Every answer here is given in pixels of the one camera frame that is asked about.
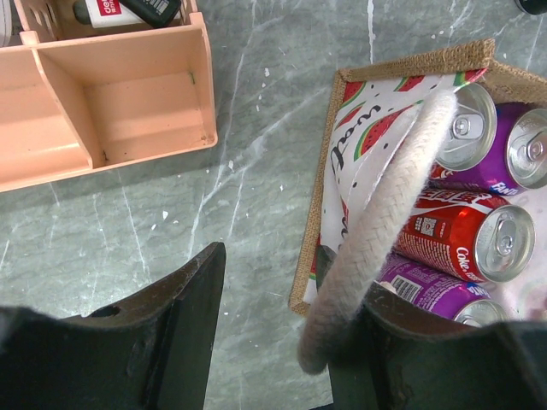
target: bottle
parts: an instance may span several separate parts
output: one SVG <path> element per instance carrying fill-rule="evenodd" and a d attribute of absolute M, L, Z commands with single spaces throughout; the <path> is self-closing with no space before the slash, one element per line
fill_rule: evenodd
<path fill-rule="evenodd" d="M 168 26 L 181 6 L 180 0 L 120 0 L 120 3 L 154 28 Z"/>
<path fill-rule="evenodd" d="M 145 23 L 144 19 L 120 4 L 119 0 L 77 0 L 73 4 L 73 12 L 80 24 L 91 24 L 94 28 Z M 180 10 L 177 9 L 177 12 L 175 18 L 180 19 Z"/>

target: pull tab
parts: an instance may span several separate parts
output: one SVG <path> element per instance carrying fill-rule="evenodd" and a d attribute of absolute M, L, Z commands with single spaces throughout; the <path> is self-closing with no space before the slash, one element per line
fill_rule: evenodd
<path fill-rule="evenodd" d="M 526 156 L 531 162 L 540 162 L 545 157 L 547 132 L 540 132 L 526 144 Z"/>
<path fill-rule="evenodd" d="M 479 139 L 485 131 L 485 119 L 479 114 L 459 114 L 452 123 L 455 139 Z"/>
<path fill-rule="evenodd" d="M 516 223 L 513 220 L 504 220 L 507 215 L 500 217 L 497 224 L 496 250 L 501 256 L 507 256 L 513 251 L 516 238 Z"/>

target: black metal bracket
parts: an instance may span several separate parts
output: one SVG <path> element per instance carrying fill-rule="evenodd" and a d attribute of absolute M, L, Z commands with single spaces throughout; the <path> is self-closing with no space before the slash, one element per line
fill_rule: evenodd
<path fill-rule="evenodd" d="M 90 316 L 0 308 L 1 409 L 202 409 L 226 250 Z"/>

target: watermelon print fabric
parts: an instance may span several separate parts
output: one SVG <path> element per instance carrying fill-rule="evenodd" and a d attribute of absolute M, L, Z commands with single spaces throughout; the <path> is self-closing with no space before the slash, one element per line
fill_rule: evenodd
<path fill-rule="evenodd" d="M 484 72 L 485 69 L 346 84 L 325 163 L 321 245 L 338 253 L 414 124 L 424 98 L 437 89 L 456 92 Z M 311 274 L 304 296 L 307 303 L 316 296 L 315 272 L 313 278 Z"/>

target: peach plastic organizer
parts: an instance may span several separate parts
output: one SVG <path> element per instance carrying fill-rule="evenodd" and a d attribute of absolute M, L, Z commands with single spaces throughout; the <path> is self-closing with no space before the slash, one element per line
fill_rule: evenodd
<path fill-rule="evenodd" d="M 179 26 L 137 32 L 81 25 L 70 0 L 15 3 L 25 31 L 22 46 L 0 49 L 0 190 L 217 143 L 195 0 Z"/>

